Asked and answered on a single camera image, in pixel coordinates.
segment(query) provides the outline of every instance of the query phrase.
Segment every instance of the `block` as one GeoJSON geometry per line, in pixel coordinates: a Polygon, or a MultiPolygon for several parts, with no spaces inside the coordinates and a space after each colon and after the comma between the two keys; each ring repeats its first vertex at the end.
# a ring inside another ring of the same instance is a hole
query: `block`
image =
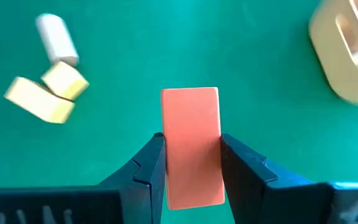
{"type": "Polygon", "coordinates": [[[353,0],[325,0],[309,25],[313,47],[331,88],[355,105],[358,105],[358,52],[353,51],[358,50],[357,4],[353,0]],[[348,37],[347,29],[354,41],[348,37]]]}
{"type": "Polygon", "coordinates": [[[65,62],[57,62],[41,79],[55,95],[68,100],[74,100],[89,85],[75,68],[65,62]]]}
{"type": "Polygon", "coordinates": [[[35,23],[52,64],[63,61],[74,66],[78,63],[77,51],[62,18],[52,14],[42,14],[35,23]]]}
{"type": "Polygon", "coordinates": [[[39,84],[22,77],[14,79],[5,98],[51,123],[64,123],[74,108],[74,103],[61,99],[39,84]]]}
{"type": "Polygon", "coordinates": [[[162,91],[171,210],[224,203],[217,88],[162,91]]]}

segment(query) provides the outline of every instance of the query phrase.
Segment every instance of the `teal background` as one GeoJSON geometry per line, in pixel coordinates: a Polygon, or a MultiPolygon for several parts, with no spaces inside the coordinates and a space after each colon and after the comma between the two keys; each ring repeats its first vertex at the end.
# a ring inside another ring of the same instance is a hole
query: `teal background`
{"type": "MultiPolygon", "coordinates": [[[[317,0],[0,0],[0,187],[97,184],[162,130],[163,88],[217,86],[225,133],[314,181],[358,181],[358,106],[330,89],[308,37],[317,0]],[[89,88],[67,123],[2,96],[49,68],[35,18],[61,16],[89,88]]],[[[162,223],[233,223],[221,206],[162,223]]]]}

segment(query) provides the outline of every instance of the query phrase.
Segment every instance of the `yellow block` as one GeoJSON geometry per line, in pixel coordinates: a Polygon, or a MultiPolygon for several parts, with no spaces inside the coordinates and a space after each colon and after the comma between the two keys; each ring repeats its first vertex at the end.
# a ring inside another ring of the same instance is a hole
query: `yellow block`
{"type": "Polygon", "coordinates": [[[65,62],[57,62],[41,79],[55,95],[69,100],[74,100],[89,85],[75,68],[65,62]]]}
{"type": "Polygon", "coordinates": [[[5,98],[51,123],[64,123],[74,108],[74,103],[61,99],[38,83],[22,77],[15,78],[5,93],[5,98]]]}

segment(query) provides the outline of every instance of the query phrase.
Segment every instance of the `pink rectangular block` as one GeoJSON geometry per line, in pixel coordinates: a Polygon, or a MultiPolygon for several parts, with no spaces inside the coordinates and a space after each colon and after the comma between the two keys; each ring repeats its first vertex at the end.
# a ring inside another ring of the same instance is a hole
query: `pink rectangular block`
{"type": "Polygon", "coordinates": [[[162,119],[169,209],[224,203],[218,89],[163,90],[162,119]]]}

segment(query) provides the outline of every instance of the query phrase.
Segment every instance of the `white cylindrical block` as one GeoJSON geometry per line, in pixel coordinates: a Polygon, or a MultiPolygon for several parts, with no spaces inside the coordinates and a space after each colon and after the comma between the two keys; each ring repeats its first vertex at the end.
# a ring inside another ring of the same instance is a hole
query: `white cylindrical block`
{"type": "Polygon", "coordinates": [[[62,61],[71,66],[78,63],[77,51],[62,18],[42,14],[35,23],[51,63],[62,61]]]}

